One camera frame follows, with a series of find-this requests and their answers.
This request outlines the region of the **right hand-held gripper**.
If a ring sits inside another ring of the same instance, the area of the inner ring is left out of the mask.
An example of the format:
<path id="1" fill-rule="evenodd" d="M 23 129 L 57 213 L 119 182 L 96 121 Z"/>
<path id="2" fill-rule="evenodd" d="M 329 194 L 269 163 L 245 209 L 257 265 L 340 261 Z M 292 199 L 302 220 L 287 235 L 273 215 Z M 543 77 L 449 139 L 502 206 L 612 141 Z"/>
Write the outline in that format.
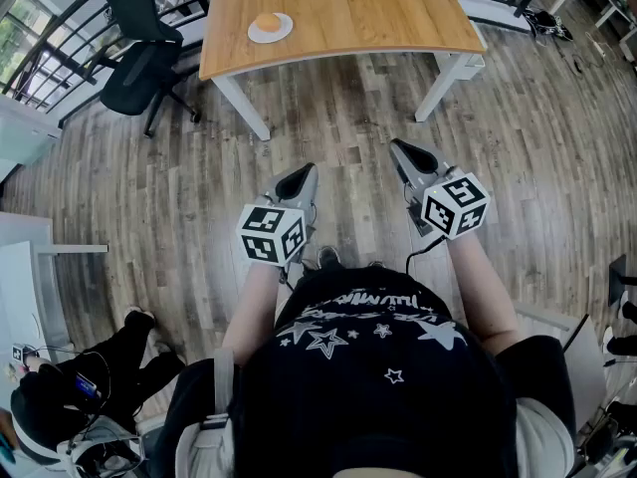
<path id="1" fill-rule="evenodd" d="M 407 208 L 421 236 L 455 240 L 484 223 L 491 197 L 474 173 L 454 167 L 442 177 L 449 169 L 442 152 L 414 140 L 395 138 L 389 152 L 403 183 L 427 187 Z"/>

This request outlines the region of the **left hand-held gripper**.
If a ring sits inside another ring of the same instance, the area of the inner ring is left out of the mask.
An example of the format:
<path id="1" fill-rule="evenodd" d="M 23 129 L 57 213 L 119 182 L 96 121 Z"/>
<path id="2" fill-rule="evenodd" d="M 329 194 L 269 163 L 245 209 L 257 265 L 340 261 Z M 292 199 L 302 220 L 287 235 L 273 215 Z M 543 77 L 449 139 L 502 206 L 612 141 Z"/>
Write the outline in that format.
<path id="1" fill-rule="evenodd" d="M 247 259 L 277 267 L 300 263 L 317 215 L 319 170 L 309 162 L 275 175 L 267 192 L 245 204 L 236 235 Z"/>

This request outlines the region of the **white round plate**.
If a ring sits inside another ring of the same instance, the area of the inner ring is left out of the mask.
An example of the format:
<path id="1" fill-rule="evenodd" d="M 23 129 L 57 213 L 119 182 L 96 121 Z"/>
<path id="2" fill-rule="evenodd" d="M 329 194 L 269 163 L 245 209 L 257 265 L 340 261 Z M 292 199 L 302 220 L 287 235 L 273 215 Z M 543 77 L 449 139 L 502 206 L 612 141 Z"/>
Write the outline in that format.
<path id="1" fill-rule="evenodd" d="M 248 38 L 256 44 L 272 44 L 285 39 L 291 34 L 294 28 L 294 21 L 290 16 L 284 13 L 275 13 L 281 20 L 281 28 L 275 33 L 265 33 L 259 30 L 255 25 L 255 20 L 248 27 Z"/>

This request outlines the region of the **person's right forearm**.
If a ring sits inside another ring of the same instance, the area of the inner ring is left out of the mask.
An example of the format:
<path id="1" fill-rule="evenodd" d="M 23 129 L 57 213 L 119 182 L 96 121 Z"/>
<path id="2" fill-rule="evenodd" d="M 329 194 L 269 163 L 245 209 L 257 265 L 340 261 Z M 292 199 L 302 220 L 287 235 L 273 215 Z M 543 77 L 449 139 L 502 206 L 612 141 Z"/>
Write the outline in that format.
<path id="1" fill-rule="evenodd" d="M 448 243 L 469 330 L 496 356 L 519 343 L 513 301 L 475 232 Z"/>

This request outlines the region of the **person's left forearm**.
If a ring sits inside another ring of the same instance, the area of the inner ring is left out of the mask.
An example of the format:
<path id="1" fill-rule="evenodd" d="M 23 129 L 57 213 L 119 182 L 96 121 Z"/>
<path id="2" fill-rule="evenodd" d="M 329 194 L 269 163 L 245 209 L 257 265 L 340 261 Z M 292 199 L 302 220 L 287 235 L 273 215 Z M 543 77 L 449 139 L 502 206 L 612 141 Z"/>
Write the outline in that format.
<path id="1" fill-rule="evenodd" d="M 253 263 L 239 295 L 222 347 L 233 352 L 234 363 L 245 365 L 272 335 L 278 305 L 280 270 Z"/>

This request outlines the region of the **white table leg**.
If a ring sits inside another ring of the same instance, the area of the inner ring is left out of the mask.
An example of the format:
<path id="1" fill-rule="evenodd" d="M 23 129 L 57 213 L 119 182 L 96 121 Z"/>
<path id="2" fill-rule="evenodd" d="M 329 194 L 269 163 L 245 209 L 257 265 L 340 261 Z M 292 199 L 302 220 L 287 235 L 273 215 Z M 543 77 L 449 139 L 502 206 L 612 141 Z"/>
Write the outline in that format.
<path id="1" fill-rule="evenodd" d="M 484 54 L 431 52 L 439 74 L 414 114 L 417 122 L 425 121 L 457 81 L 469 81 L 485 66 Z"/>
<path id="2" fill-rule="evenodd" d="M 269 141 L 271 139 L 270 129 L 262 120 L 235 78 L 232 76 L 221 76 L 214 78 L 213 83 L 243 118 L 257 138 L 261 141 Z"/>

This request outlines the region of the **black bag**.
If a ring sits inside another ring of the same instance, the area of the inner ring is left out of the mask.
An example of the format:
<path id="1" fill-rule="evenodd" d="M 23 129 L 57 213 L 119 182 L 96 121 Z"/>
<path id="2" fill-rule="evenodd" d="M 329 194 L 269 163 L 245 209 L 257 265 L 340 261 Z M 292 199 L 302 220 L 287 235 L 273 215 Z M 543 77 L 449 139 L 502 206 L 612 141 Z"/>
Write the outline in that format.
<path id="1" fill-rule="evenodd" d="M 553 16 L 544 10 L 526 9 L 523 17 L 530 25 L 531 33 L 535 38 L 552 36 L 567 42 L 573 41 L 572 34 L 558 16 Z"/>

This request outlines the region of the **black office chair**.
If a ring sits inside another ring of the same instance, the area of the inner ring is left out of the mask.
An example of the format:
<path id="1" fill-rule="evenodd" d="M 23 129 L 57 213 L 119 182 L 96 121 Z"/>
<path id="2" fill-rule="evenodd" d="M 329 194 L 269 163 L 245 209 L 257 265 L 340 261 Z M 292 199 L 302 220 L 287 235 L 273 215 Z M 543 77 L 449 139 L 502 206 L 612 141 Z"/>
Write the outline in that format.
<path id="1" fill-rule="evenodd" d="M 155 0 L 106 2 L 122 35 L 132 44 L 117 60 L 106 55 L 108 47 L 104 46 L 90 61 L 89 72 L 97 66 L 111 69 L 100 94 L 101 103 L 107 109 L 129 117 L 148 113 L 143 129 L 146 137 L 152 136 L 153 121 L 165 98 L 181 105 L 193 122 L 200 122 L 201 112 L 174 92 L 174 87 L 187 80 L 195 70 L 174 70 L 183 51 L 183 36 L 159 19 Z"/>

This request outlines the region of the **black star print shirt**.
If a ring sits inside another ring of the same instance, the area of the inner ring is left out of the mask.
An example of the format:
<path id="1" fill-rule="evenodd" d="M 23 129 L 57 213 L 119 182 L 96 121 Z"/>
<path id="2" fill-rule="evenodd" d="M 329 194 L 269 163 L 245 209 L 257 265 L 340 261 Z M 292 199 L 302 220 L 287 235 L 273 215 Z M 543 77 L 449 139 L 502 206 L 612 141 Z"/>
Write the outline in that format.
<path id="1" fill-rule="evenodd" d="M 232 478 L 565 478 L 574 407 L 560 342 L 498 354 L 411 277 L 311 275 L 235 371 Z"/>

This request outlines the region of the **white cabinet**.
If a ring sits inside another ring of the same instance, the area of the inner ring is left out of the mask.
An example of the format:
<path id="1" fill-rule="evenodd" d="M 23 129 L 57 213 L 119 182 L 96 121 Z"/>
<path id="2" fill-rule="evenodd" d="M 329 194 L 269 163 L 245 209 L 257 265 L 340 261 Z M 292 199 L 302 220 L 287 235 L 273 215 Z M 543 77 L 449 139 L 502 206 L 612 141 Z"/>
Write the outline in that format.
<path id="1" fill-rule="evenodd" d="M 30 165 L 61 138 L 58 120 L 0 94 L 0 184 Z"/>

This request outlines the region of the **white desk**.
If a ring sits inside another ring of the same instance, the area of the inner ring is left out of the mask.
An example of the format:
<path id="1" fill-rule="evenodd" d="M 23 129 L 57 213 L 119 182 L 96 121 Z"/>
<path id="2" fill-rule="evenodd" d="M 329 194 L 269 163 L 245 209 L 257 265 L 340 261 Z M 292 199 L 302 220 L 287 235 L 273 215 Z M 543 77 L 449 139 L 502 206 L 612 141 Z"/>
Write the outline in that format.
<path id="1" fill-rule="evenodd" d="M 56 244 L 50 218 L 0 211 L 0 343 L 26 345 L 59 362 L 75 349 L 55 258 L 103 254 L 108 245 Z"/>

